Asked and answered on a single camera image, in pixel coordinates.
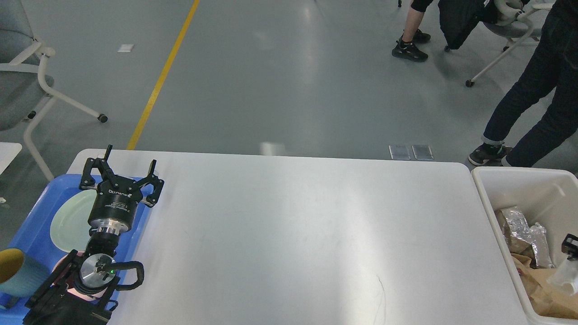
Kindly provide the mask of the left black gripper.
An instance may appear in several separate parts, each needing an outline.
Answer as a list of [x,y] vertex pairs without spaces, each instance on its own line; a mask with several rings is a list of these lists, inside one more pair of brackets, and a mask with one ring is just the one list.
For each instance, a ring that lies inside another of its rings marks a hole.
[[[154,173],[157,160],[151,161],[146,177],[138,181],[118,181],[117,175],[114,174],[107,162],[112,148],[112,144],[107,146],[103,158],[88,158],[85,161],[79,189],[95,189],[97,191],[97,197],[88,218],[88,224],[92,229],[113,227],[116,231],[130,231],[135,220],[138,203],[142,202],[148,207],[155,206],[161,195],[164,181]],[[98,185],[91,175],[95,168],[103,180]],[[153,191],[144,197],[142,188],[147,185],[151,185]]]

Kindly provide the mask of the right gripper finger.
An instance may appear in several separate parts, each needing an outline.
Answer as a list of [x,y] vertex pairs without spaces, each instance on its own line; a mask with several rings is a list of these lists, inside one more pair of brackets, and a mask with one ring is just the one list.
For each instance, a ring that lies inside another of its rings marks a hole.
[[578,260],[578,237],[567,234],[561,243],[561,251],[568,256],[569,261]]

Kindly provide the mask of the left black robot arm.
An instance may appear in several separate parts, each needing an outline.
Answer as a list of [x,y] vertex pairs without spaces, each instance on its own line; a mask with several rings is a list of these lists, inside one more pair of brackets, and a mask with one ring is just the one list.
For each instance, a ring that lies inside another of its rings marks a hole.
[[145,279],[143,264],[116,257],[122,234],[132,230],[139,204],[153,207],[164,181],[155,175],[156,160],[140,180],[113,172],[108,159],[85,161],[80,190],[95,190],[89,213],[89,240],[82,254],[72,250],[27,300],[25,325],[105,325],[118,302],[114,292],[138,288]]

